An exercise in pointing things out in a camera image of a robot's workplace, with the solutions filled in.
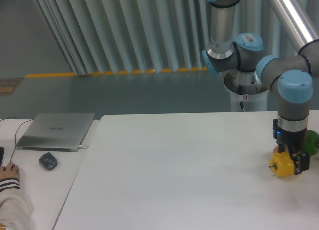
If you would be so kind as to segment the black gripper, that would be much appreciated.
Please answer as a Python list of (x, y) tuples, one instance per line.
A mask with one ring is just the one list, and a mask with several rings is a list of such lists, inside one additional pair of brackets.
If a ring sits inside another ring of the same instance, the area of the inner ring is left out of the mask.
[(278, 153), (290, 151), (294, 166), (294, 175), (309, 170), (310, 156), (301, 150), (305, 141), (308, 119), (290, 121), (284, 118), (273, 119), (273, 138), (278, 146)]

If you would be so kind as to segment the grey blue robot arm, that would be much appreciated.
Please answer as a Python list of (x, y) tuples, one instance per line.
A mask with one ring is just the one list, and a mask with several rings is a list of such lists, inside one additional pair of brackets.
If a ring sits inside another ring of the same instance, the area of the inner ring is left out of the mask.
[(278, 116), (273, 120), (273, 138), (278, 152), (285, 153), (294, 166), (294, 174), (308, 170), (310, 155), (302, 148), (306, 140), (313, 79), (319, 75), (319, 34), (298, 0), (268, 0), (283, 25), (297, 55), (282, 60), (259, 57), (260, 37), (252, 41), (246, 34), (231, 40), (235, 6), (240, 0), (206, 0), (211, 7), (210, 42), (203, 50), (209, 72), (216, 74), (237, 69), (254, 72), (278, 100)]

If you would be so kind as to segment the cream sleeved forearm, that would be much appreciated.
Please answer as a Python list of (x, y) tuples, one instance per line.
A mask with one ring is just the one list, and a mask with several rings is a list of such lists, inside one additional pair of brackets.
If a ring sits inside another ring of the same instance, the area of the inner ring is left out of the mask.
[(17, 178), (0, 181), (0, 229), (30, 230), (31, 213)]

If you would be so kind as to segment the person's hand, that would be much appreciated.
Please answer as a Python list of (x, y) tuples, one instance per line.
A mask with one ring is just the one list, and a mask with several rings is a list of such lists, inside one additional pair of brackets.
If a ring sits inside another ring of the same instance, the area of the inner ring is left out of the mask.
[(19, 166), (10, 162), (7, 166), (0, 167), (0, 180), (5, 179), (20, 179)]

